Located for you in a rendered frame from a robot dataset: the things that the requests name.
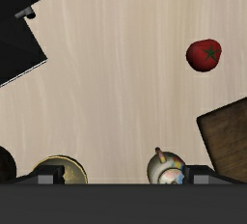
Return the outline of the white patterned teapot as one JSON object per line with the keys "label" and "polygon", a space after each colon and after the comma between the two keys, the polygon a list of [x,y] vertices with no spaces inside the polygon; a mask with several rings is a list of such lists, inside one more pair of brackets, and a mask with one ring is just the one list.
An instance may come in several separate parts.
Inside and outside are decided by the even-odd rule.
{"label": "white patterned teapot", "polygon": [[176,154],[162,152],[155,148],[155,155],[147,166],[147,176],[151,184],[182,184],[184,161]]}

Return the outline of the red tomato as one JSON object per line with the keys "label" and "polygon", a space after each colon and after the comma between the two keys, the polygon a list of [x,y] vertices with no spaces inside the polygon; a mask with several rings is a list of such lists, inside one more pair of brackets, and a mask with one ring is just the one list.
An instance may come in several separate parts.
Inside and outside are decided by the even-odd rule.
{"label": "red tomato", "polygon": [[221,53],[220,43],[207,39],[191,43],[186,50],[185,57],[193,70],[207,72],[218,65]]}

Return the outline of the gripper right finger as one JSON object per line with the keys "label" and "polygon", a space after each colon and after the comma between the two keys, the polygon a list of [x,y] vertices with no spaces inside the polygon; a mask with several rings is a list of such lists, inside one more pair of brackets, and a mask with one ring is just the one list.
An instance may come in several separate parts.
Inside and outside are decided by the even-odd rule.
{"label": "gripper right finger", "polygon": [[206,165],[185,165],[184,184],[242,184],[241,181],[221,176]]}

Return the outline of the flat brown board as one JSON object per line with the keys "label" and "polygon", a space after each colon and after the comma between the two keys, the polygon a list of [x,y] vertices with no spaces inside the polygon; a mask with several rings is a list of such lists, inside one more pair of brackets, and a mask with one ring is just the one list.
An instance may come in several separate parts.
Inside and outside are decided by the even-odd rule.
{"label": "flat brown board", "polygon": [[214,170],[247,183],[247,97],[197,118]]}

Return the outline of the gold rimmed bowl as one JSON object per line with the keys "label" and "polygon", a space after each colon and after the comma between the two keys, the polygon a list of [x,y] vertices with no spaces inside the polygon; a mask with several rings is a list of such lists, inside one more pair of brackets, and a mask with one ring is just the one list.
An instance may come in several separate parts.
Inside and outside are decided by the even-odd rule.
{"label": "gold rimmed bowl", "polygon": [[65,184],[87,184],[88,178],[83,166],[74,158],[67,155],[52,155],[42,161],[40,161],[35,169],[38,169],[40,166],[64,166],[65,173],[63,178]]}

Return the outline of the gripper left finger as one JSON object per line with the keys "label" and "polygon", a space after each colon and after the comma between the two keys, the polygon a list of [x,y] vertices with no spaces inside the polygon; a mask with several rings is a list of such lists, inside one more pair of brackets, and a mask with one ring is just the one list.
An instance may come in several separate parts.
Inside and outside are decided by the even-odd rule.
{"label": "gripper left finger", "polygon": [[64,184],[65,167],[63,165],[38,166],[30,174],[11,180],[21,184]]}

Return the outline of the dark round vase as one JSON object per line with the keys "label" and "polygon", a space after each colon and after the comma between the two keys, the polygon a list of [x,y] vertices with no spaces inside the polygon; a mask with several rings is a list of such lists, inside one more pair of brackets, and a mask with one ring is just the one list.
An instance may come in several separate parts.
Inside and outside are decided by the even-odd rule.
{"label": "dark round vase", "polygon": [[13,180],[16,177],[16,164],[13,156],[0,146],[0,183]]}

